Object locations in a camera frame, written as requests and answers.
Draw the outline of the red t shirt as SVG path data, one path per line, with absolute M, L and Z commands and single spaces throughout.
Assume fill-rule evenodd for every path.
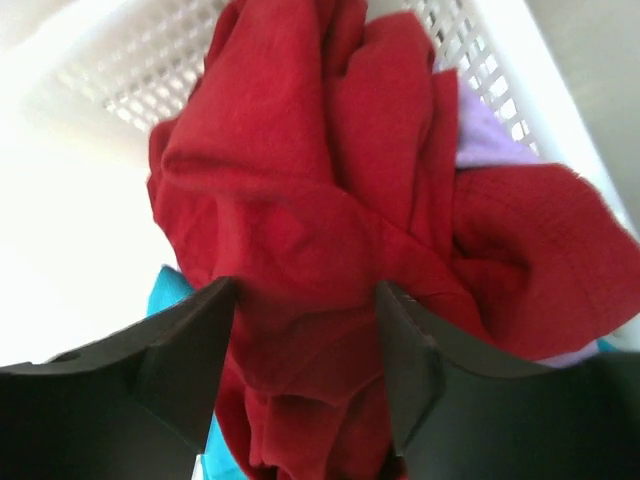
M 409 12 L 233 1 L 150 136 L 156 223 L 188 282 L 240 290 L 215 413 L 252 479 L 402 479 L 382 280 L 528 360 L 639 311 L 639 247 L 559 164 L 459 170 L 458 78 Z

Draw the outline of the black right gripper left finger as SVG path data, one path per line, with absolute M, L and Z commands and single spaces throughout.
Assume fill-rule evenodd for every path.
M 42 363 L 1 370 L 5 479 L 187 479 L 204 451 L 235 309 L 223 277 Z

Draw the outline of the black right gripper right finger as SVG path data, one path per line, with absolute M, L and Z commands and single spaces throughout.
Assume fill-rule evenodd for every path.
M 376 290 L 395 451 L 412 479 L 635 479 L 639 356 L 515 357 Z

